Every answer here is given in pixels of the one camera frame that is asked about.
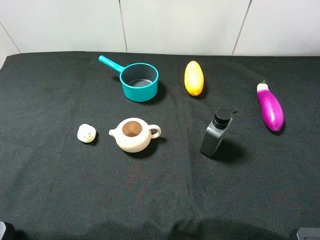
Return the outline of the small white garlic toy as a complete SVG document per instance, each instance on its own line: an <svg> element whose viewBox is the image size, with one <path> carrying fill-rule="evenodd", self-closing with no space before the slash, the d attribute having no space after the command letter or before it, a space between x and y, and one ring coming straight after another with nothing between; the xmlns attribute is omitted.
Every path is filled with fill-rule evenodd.
<svg viewBox="0 0 320 240"><path fill-rule="evenodd" d="M83 143L91 143L96 138L96 129L88 124L82 124L77 131L77 138Z"/></svg>

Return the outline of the grey corner object right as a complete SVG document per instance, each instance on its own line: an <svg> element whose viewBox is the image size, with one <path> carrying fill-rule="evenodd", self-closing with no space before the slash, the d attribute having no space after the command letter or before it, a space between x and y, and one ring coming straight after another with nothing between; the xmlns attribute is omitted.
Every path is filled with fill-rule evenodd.
<svg viewBox="0 0 320 240"><path fill-rule="evenodd" d="M298 240L320 240L320 228L301 227L297 230Z"/></svg>

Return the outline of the beige ceramic teapot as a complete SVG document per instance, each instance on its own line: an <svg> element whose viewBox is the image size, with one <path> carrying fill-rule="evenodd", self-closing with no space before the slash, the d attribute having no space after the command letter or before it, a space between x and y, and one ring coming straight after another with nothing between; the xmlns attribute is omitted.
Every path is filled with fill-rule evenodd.
<svg viewBox="0 0 320 240"><path fill-rule="evenodd" d="M109 135L115 138L116 144L125 152L137 153L144 150L151 139L158 138L162 133L156 124L148 124L144 120L131 117L123 120Z"/></svg>

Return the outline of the orange yellow mango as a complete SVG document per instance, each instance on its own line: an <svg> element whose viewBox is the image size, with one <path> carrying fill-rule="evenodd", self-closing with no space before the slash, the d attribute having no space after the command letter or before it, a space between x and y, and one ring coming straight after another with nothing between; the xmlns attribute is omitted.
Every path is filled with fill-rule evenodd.
<svg viewBox="0 0 320 240"><path fill-rule="evenodd" d="M204 88L204 75L196 61L187 64L184 72L184 86L191 96L199 96Z"/></svg>

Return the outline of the black pump dispenser bottle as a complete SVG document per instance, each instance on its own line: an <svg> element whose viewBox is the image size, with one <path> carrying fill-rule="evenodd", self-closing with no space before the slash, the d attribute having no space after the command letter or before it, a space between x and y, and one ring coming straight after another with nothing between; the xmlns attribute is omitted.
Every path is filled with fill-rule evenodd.
<svg viewBox="0 0 320 240"><path fill-rule="evenodd" d="M209 123L202 139L200 152L211 158L219 148L225 133L233 120L233 114L237 113L235 108L221 107L214 113L213 120Z"/></svg>

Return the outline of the black table cloth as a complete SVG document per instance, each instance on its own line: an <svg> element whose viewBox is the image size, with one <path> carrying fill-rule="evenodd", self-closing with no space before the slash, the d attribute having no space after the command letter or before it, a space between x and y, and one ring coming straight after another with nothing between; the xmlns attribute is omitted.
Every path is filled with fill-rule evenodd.
<svg viewBox="0 0 320 240"><path fill-rule="evenodd" d="M0 70L0 219L19 240L285 240L320 225L320 59L106 53L159 72L136 103L97 52L8 56ZM200 95L185 69L203 72ZM266 81L284 125L268 129ZM235 108L212 157L200 152L219 108ZM161 135L140 152L109 135L139 118ZM90 143L79 126L96 129Z"/></svg>

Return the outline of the purple eggplant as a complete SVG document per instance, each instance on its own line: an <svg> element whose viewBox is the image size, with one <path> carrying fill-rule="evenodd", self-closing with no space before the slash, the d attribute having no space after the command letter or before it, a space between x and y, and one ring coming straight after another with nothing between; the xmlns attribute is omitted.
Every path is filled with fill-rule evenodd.
<svg viewBox="0 0 320 240"><path fill-rule="evenodd" d="M279 132L285 122L280 102L269 90L269 86L265 80L257 85L256 90L263 122L272 132Z"/></svg>

